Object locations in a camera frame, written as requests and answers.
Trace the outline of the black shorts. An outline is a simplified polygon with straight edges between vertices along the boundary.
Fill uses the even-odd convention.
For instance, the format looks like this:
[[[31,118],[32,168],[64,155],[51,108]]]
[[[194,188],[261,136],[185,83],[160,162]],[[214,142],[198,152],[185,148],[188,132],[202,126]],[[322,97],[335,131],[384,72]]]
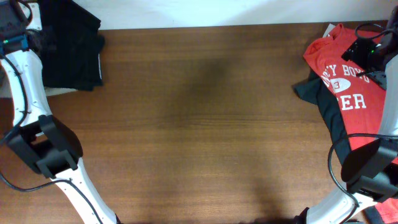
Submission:
[[[92,91],[103,85],[101,21],[71,0],[39,1],[46,48],[41,53],[44,86]]]

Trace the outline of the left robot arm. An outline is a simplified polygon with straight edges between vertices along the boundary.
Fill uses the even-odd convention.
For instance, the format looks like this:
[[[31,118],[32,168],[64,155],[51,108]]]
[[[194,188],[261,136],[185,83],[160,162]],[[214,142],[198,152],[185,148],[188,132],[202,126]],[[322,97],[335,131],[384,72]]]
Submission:
[[[26,191],[56,185],[84,223],[119,223],[91,182],[76,134],[51,112],[37,55],[42,30],[35,1],[1,1],[1,67],[14,105],[6,144],[33,172],[49,182]]]

